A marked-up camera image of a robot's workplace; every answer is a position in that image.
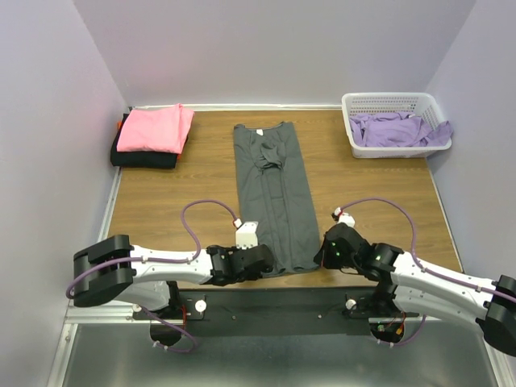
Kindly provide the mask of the dark grey t-shirt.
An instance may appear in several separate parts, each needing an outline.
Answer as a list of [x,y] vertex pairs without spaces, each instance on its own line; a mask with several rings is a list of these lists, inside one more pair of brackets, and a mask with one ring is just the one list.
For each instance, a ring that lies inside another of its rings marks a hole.
[[291,122],[233,130],[239,214],[257,221],[258,242],[274,256],[277,277],[318,268],[318,222],[298,137]]

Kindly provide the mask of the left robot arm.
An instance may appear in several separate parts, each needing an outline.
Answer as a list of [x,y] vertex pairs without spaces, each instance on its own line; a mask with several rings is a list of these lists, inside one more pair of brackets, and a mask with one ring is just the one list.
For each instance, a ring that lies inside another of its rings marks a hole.
[[146,282],[225,286],[256,281],[270,273],[274,263],[264,244],[172,252],[132,245],[128,235],[115,235],[75,253],[73,281],[65,294],[76,307],[101,306]]

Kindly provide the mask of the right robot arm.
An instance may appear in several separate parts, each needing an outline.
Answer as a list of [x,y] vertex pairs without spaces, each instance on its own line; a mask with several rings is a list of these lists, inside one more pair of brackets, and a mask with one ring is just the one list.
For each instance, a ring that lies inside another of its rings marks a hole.
[[454,272],[387,243],[369,243],[344,223],[324,235],[314,262],[326,269],[351,268],[377,283],[369,295],[347,299],[349,317],[426,315],[479,331],[491,347],[515,354],[513,277],[491,280]]

